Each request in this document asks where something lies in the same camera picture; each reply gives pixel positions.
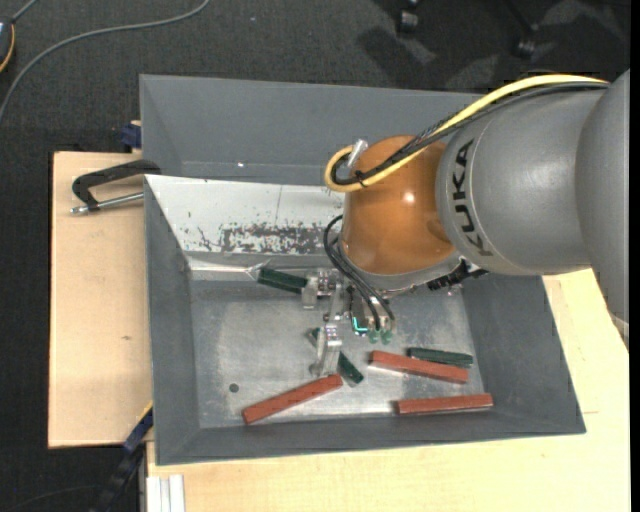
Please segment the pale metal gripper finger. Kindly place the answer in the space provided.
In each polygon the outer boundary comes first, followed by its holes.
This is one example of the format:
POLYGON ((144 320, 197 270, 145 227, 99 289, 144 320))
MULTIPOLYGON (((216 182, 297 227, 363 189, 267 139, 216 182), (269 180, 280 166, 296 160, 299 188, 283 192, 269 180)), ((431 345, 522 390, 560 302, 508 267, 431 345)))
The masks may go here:
POLYGON ((312 375, 334 374, 338 368, 342 338, 336 324, 326 324, 312 332, 316 359, 309 367, 312 375))
POLYGON ((341 283, 335 269, 317 269, 307 272, 306 284, 302 288, 301 302, 304 308, 314 308, 321 298, 331 297, 341 283))

